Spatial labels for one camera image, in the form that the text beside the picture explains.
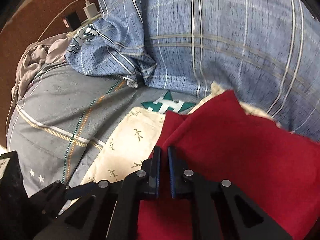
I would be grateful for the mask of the blue plaid quilt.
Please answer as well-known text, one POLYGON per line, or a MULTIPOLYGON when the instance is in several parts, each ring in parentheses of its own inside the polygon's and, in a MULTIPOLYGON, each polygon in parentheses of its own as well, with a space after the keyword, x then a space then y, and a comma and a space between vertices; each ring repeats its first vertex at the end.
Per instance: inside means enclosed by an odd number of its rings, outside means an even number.
POLYGON ((303 0, 98 0, 66 59, 203 98, 212 83, 290 132, 319 140, 319 16, 303 0))

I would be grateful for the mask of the black power adapter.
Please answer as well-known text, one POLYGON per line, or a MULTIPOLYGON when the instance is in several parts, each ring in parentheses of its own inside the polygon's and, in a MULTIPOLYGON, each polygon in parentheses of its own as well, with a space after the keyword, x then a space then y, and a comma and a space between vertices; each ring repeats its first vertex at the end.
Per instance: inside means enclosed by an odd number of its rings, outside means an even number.
POLYGON ((64 17, 63 22, 69 31, 75 31, 81 26, 81 21, 76 11, 64 17))

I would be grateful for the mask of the cream leaf-print pillow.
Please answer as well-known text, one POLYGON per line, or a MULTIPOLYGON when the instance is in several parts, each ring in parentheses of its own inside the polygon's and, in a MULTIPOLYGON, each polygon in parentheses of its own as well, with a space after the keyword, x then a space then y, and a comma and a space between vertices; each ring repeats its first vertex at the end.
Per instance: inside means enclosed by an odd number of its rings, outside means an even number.
POLYGON ((70 153, 68 185, 124 179, 151 153, 166 111, 190 114, 223 92, 215 82, 202 99, 146 86, 133 89, 120 83, 85 112, 77 135, 90 142, 85 150, 70 153))

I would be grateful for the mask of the grey star-pattern bedsheet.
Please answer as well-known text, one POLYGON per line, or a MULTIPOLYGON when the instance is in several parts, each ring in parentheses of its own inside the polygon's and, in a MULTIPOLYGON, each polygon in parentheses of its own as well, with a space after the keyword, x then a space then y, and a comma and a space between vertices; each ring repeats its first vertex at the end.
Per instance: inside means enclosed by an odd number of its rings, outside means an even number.
POLYGON ((45 67, 30 83, 7 137, 8 150, 18 153, 29 196, 56 180, 68 185, 70 153, 90 142, 77 135, 85 112, 120 83, 128 87, 123 79, 85 76, 67 64, 45 67))

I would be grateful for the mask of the grey crumpled garment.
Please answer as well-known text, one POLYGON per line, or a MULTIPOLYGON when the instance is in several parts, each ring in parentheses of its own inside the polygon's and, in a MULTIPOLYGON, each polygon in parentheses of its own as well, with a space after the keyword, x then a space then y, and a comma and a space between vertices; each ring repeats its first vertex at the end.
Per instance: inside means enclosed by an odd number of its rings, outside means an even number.
POLYGON ((65 61, 71 39, 66 33, 57 34, 27 46, 17 65, 15 85, 11 90, 12 106, 24 97, 29 84, 45 64, 65 61))

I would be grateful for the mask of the red knit sweater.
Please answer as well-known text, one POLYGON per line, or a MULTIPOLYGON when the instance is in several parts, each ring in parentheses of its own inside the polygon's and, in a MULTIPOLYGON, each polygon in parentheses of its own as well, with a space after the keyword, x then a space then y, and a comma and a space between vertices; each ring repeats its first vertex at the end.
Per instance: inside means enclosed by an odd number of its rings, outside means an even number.
POLYGON ((319 143, 248 115, 232 91, 189 115, 168 112, 162 149, 160 197, 140 204, 138 239, 191 239, 190 205, 170 195, 167 149, 211 181, 230 180, 293 239, 319 228, 319 143))

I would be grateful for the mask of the white charger plug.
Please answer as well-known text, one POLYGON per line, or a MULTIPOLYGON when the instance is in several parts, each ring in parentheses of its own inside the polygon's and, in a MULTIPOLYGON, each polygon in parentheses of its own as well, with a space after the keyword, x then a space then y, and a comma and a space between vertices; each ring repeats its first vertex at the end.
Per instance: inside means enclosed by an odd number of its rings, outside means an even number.
POLYGON ((85 7, 83 8, 87 19, 90 20, 99 14, 95 3, 89 1, 85 2, 85 7))

